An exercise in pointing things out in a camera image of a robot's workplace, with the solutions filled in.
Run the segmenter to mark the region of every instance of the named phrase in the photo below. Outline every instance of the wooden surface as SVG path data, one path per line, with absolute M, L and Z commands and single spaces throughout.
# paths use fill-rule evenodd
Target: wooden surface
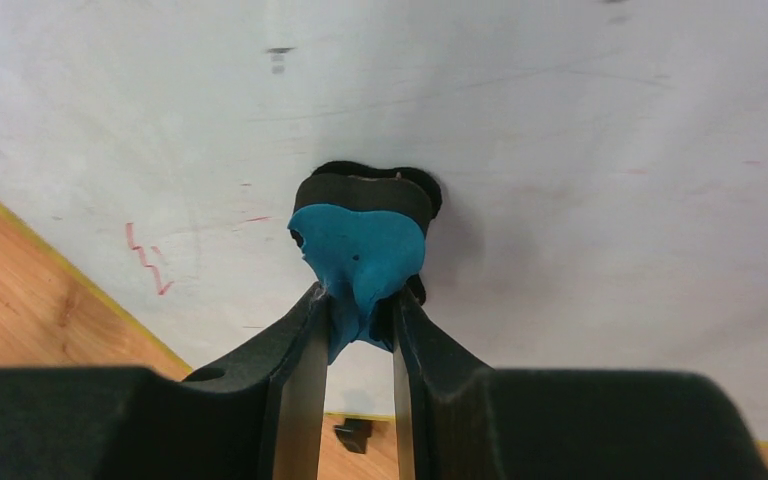
M 0 210 L 0 365 L 144 364 L 170 378 L 188 367 L 127 314 L 105 300 L 62 258 Z M 326 417 L 319 478 L 398 476 L 396 429 L 375 422 L 366 455 L 347 452 Z M 768 462 L 768 446 L 764 449 Z

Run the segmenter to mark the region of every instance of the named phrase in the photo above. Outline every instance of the teal fabric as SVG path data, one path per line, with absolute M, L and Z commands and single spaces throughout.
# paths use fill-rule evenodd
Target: teal fabric
M 328 363 L 355 340 L 391 351 L 370 328 L 378 301 L 422 268 L 425 236 L 419 225 L 400 213 L 317 204 L 296 211 L 288 228 L 303 238 L 304 260 L 335 300 Z

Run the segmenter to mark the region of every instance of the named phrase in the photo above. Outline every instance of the red mark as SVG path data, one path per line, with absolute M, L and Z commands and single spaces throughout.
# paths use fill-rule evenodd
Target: red mark
M 154 284 L 157 286 L 157 294 L 158 295 L 164 295 L 168 290 L 169 287 L 172 286 L 175 282 L 169 282 L 166 285 L 163 285 L 163 282 L 160 280 L 160 270 L 157 269 L 154 265 L 148 263 L 148 260 L 145 258 L 145 250 L 143 247 L 137 245 L 134 243 L 134 224 L 131 222 L 128 222 L 125 224 L 125 236 L 128 238 L 128 248 L 131 250 L 134 250 L 137 252 L 137 255 L 140 257 L 140 263 L 143 267 L 148 268 L 151 270 L 151 273 L 154 275 Z

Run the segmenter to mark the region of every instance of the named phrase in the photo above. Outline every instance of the white board surface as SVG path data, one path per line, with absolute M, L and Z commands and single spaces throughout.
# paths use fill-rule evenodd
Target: white board surface
M 702 372 L 768 439 L 768 1 L 0 0 L 0 200 L 194 366 L 314 280 L 331 159 L 438 176 L 426 310 L 483 360 Z

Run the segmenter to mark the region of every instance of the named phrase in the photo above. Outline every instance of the blue cloth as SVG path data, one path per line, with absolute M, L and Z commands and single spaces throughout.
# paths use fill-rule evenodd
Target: blue cloth
M 328 363 L 355 340 L 390 351 L 370 336 L 379 300 L 398 292 L 425 261 L 425 235 L 396 212 L 355 212 L 329 204 L 303 207 L 290 218 L 304 260 L 334 298 Z

